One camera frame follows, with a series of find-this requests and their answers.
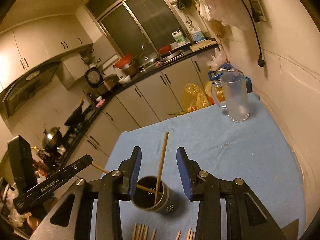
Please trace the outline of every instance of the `table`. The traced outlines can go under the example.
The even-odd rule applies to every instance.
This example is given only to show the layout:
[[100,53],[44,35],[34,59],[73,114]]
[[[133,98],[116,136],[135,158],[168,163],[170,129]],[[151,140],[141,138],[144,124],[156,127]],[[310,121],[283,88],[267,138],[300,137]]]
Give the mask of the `table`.
[[[178,147],[184,147],[188,157],[196,160],[202,170],[218,179],[240,177],[268,209],[282,228],[299,219],[299,237],[304,232],[305,203],[302,180],[291,149],[278,126],[253,93],[248,94],[250,116],[242,123],[232,122],[222,115],[218,106],[165,120],[119,137],[106,165],[111,171],[128,159],[134,146],[142,150],[139,178],[157,175],[164,132],[169,131],[162,180],[181,197],[179,212],[163,216],[136,208],[132,202],[120,202],[123,239],[131,239],[134,223],[157,228],[155,239],[185,239],[188,228],[196,230],[199,202],[189,202],[183,193],[176,163]],[[221,239],[226,239],[225,201],[221,200]],[[91,238],[94,238],[95,217]]]

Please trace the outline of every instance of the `cup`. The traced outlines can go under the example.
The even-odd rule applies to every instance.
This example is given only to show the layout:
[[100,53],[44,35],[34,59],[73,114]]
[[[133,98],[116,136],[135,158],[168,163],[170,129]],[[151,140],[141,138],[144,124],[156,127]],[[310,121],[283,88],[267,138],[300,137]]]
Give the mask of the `cup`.
[[[157,178],[146,176],[138,180],[137,184],[147,188],[156,189]],[[160,182],[158,202],[155,203],[155,194],[136,188],[132,197],[135,206],[146,211],[153,211],[160,214],[169,214],[178,208],[179,199],[177,194],[170,189],[164,182]]]
[[[223,90],[224,101],[218,100],[218,89]],[[245,76],[241,71],[223,73],[218,81],[213,81],[212,98],[233,122],[243,122],[249,117]]]

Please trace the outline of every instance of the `cabinet handle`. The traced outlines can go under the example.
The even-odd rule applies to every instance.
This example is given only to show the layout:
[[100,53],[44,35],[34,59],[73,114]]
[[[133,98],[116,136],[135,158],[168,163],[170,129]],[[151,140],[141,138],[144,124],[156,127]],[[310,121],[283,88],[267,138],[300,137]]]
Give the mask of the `cabinet handle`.
[[25,69],[24,64],[22,63],[22,60],[20,60],[20,63],[22,65],[23,69]]
[[27,67],[29,67],[29,64],[28,64],[28,62],[27,62],[26,58],[24,57],[23,59],[24,59],[24,61],[26,62]]
[[167,74],[164,74],[164,76],[167,78],[167,80],[168,80],[169,84],[171,84],[171,82],[170,82],[170,80],[169,80],[169,78],[168,78]]
[[91,135],[89,136],[92,140],[94,140],[98,145],[100,145],[95,138],[93,138]]
[[200,70],[200,68],[199,68],[199,66],[198,66],[198,63],[195,61],[195,64],[196,64],[196,66],[197,66],[197,69],[198,69],[198,71],[201,73],[201,70]]
[[90,143],[97,150],[96,146],[92,142],[90,142],[90,140],[87,140],[87,142]]
[[106,114],[109,115],[109,117],[111,118],[111,121],[114,121],[114,119],[112,118],[112,116],[108,112],[106,112]]
[[160,77],[161,77],[161,79],[162,79],[163,83],[167,86],[167,83],[166,83],[166,82],[164,82],[163,77],[162,77],[161,75],[160,75]]
[[136,92],[137,92],[137,94],[139,95],[139,97],[142,97],[139,93],[138,93],[138,90],[135,88],[134,89]]

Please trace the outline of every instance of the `clear pitcher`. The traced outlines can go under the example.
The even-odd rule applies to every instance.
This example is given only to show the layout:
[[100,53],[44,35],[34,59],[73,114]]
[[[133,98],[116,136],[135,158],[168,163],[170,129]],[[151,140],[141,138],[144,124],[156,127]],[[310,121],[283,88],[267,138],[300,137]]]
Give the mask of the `clear pitcher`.
[[247,88],[241,71],[223,73],[219,80],[212,82],[211,94],[214,102],[233,122],[243,122],[249,117]]

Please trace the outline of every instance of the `yellow plastic bag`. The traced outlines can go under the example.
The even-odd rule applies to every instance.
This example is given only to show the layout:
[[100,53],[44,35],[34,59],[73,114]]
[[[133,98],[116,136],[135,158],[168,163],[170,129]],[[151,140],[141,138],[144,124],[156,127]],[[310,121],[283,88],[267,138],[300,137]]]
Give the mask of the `yellow plastic bag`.
[[196,111],[209,106],[206,94],[195,84],[186,84],[182,90],[182,109],[185,112]]

